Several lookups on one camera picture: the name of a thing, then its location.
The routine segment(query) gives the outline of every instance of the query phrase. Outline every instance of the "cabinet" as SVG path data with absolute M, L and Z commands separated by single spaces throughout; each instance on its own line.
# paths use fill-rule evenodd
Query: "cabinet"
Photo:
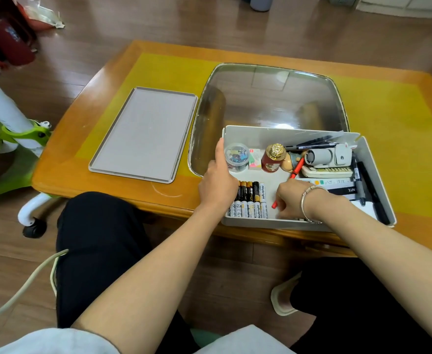
M 360 0 L 357 10 L 393 16 L 432 18 L 432 0 Z

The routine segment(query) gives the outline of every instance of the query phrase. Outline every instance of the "red pen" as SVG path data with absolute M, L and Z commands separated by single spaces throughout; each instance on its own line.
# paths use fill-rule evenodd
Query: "red pen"
M 289 177 L 288 180 L 290 180 L 290 179 L 294 179 L 294 178 L 296 177 L 296 175 L 298 175 L 298 173 L 299 173 L 300 170 L 302 169 L 303 165 L 304 165 L 304 157 L 302 157 L 302 158 L 299 160 L 299 162 L 298 162 L 298 164 L 297 164 L 295 170 L 293 170 L 293 174 L 290 175 L 290 177 Z M 272 208 L 276 208 L 277 206 L 278 206 L 278 204 L 277 204 L 277 202 L 276 202 L 276 200 L 275 200 L 275 201 L 273 202 L 273 204 L 272 204 Z

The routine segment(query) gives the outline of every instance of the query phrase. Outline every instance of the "wooden table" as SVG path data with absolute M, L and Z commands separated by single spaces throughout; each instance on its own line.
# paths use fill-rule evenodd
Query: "wooden table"
M 211 71 L 224 62 L 331 77 L 351 131 L 368 139 L 398 219 L 395 229 L 432 249 L 432 77 L 423 72 L 134 41 L 93 77 L 67 110 L 38 162 L 33 187 L 64 197 L 106 192 L 164 215 L 167 225 L 178 226 L 199 203 L 201 178 L 187 166 L 189 138 L 172 184 L 92 173 L 88 164 L 132 88 L 200 96 Z M 287 238 L 345 245 L 325 232 L 220 225 L 216 233 L 279 245 Z

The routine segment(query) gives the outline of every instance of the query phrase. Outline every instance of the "silver bracelet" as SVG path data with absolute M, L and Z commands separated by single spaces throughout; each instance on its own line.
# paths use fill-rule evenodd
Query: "silver bracelet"
M 322 224 L 321 221 L 315 221 L 315 220 L 308 219 L 307 216 L 306 216 L 306 214 L 305 214 L 305 212 L 304 212 L 304 207 L 303 207 L 303 205 L 304 205 L 304 199 L 305 199 L 305 197 L 306 197 L 306 194 L 307 194 L 308 192 L 310 192 L 311 190 L 313 190 L 313 189 L 323 189 L 323 190 L 326 190 L 326 189 L 323 188 L 322 186 L 319 186 L 319 185 L 313 185 L 313 186 L 310 186 L 309 188 L 307 188 L 307 189 L 305 190 L 305 192 L 303 192 L 303 194 L 302 194 L 302 203 L 301 203 L 301 208 L 302 208 L 303 216 L 305 217 L 305 219 L 307 220 L 307 222 L 309 222 L 309 223 L 311 223 L 311 224 Z

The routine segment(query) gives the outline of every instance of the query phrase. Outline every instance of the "eraser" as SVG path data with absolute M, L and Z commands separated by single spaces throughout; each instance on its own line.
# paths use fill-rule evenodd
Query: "eraser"
M 248 151 L 248 168 L 249 170 L 262 169 L 262 151 L 261 149 L 249 149 Z

